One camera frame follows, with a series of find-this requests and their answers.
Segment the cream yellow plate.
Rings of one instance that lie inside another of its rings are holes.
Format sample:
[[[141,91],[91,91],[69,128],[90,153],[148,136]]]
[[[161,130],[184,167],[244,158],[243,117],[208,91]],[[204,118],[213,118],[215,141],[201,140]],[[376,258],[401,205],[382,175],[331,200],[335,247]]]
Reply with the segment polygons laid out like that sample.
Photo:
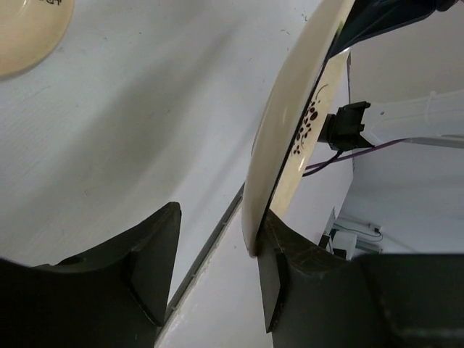
[[[1,2],[1,79],[40,64],[57,47],[70,24],[75,2]]]

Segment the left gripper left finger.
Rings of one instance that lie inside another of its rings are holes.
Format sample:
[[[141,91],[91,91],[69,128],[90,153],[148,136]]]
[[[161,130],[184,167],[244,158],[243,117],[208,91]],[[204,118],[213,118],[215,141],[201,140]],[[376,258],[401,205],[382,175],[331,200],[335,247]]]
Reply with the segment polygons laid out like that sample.
[[[1,261],[3,347],[153,347],[165,322],[181,227],[169,202],[56,265]]]

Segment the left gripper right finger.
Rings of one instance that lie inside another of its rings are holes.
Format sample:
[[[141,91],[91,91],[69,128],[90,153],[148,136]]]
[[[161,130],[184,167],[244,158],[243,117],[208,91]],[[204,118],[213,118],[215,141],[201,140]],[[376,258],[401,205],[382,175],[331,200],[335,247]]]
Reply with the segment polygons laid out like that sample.
[[[268,212],[257,261],[274,347],[461,347],[461,254],[343,260]]]

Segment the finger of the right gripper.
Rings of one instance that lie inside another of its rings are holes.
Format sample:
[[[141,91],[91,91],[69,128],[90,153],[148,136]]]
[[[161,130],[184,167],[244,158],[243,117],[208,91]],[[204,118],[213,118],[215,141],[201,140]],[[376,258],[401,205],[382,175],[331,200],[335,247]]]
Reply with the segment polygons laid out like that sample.
[[[335,32],[324,61],[355,44],[446,12],[452,1],[393,0],[353,1],[332,16]]]

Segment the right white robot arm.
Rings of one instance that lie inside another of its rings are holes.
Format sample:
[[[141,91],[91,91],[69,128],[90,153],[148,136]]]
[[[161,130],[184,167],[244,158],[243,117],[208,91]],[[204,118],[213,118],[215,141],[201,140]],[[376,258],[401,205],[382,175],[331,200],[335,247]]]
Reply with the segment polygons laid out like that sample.
[[[343,49],[445,12],[455,1],[356,1],[329,50]],[[377,148],[411,138],[445,138],[463,133],[463,91],[387,103],[359,101],[329,114],[318,140],[346,152]]]

